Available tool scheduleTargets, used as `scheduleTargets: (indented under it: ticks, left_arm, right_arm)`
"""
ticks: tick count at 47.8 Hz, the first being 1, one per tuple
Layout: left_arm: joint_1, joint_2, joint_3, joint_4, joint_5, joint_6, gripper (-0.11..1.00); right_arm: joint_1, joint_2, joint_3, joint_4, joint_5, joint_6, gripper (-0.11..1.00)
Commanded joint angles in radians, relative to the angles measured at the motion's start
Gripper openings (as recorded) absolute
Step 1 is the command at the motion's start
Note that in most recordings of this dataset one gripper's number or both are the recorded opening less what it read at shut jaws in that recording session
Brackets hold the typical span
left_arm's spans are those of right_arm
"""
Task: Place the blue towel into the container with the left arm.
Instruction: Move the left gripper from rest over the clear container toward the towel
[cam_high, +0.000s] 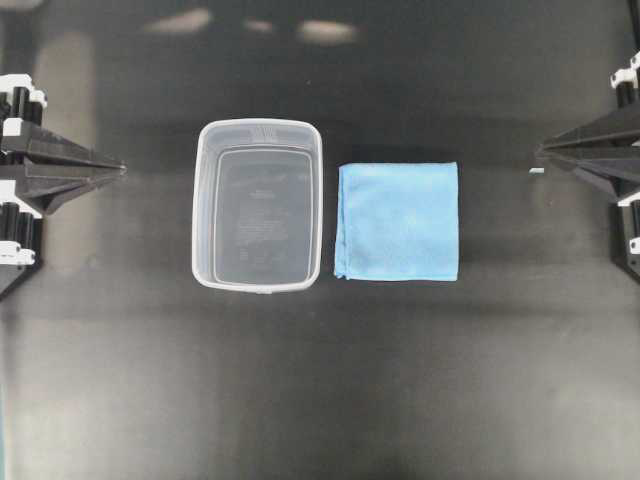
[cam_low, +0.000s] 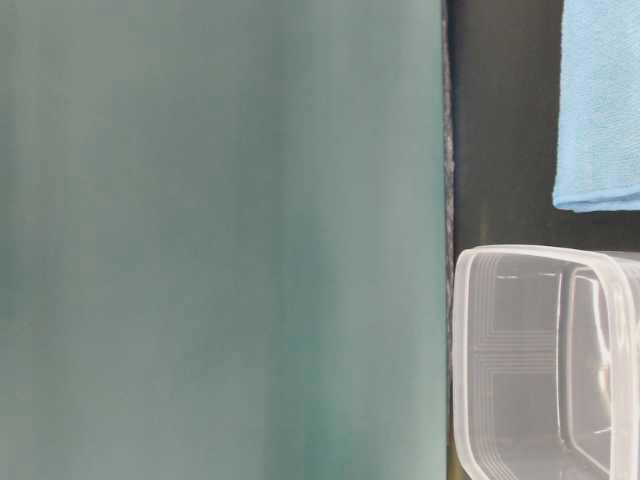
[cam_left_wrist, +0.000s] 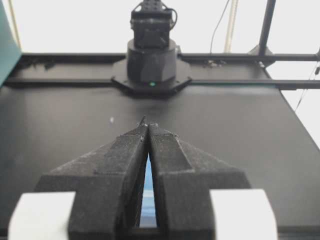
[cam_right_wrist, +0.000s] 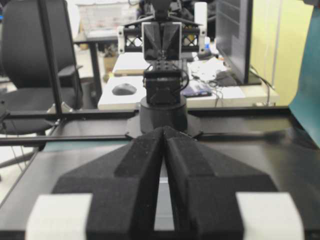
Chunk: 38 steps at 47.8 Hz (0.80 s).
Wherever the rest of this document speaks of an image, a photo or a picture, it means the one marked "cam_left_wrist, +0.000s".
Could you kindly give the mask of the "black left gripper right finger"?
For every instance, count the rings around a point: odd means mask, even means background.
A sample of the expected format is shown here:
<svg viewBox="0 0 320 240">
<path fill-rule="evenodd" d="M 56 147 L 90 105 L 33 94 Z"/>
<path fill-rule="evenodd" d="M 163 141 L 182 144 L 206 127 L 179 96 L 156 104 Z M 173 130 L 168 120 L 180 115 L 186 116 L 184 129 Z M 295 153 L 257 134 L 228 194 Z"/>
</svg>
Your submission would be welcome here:
<svg viewBox="0 0 320 240">
<path fill-rule="evenodd" d="M 158 227 L 169 240 L 213 239 L 210 190 L 251 188 L 245 172 L 156 123 L 148 138 Z"/>
</svg>

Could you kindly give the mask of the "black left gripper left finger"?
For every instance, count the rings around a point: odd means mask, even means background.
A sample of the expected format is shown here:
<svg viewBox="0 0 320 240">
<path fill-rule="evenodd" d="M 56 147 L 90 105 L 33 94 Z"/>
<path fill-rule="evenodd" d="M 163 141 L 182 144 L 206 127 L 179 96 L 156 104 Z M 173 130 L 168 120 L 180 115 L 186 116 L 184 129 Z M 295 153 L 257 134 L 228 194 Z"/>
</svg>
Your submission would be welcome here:
<svg viewBox="0 0 320 240">
<path fill-rule="evenodd" d="M 114 240 L 138 227 L 149 127 L 144 120 L 112 142 L 44 173 L 35 192 L 75 192 L 67 234 L 71 240 Z"/>
</svg>

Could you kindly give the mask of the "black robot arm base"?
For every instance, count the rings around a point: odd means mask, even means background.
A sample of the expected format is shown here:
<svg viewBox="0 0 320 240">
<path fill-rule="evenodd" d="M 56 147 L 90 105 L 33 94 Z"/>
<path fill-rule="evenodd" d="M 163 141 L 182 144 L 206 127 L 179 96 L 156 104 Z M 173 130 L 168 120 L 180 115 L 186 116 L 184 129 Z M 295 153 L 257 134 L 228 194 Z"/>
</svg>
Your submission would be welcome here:
<svg viewBox="0 0 320 240">
<path fill-rule="evenodd" d="M 169 94 L 191 82 L 190 64 L 178 57 L 170 38 L 178 14 L 160 0 L 143 0 L 131 12 L 133 39 L 123 60 L 113 64 L 111 80 L 134 93 Z"/>
</svg>

